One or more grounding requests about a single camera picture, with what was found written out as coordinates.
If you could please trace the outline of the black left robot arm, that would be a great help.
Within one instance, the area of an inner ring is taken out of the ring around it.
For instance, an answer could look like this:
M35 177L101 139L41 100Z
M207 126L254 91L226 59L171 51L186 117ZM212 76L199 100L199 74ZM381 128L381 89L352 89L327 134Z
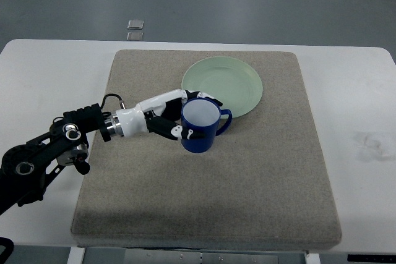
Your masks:
M108 142L116 129L104 104L65 112L49 131L9 149L1 161L1 213L43 200L47 187L66 166L85 175L90 170L87 134L99 131Z

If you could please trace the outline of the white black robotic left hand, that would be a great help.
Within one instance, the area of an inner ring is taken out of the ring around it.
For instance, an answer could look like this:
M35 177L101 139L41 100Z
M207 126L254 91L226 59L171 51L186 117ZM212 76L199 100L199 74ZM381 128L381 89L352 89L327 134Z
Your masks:
M204 137L203 132L182 127L182 106L187 101L205 98L222 106L215 97L199 91L176 89L137 103L131 109L119 109L108 120L108 130L112 135L132 137L141 132L155 133L170 140L192 140Z

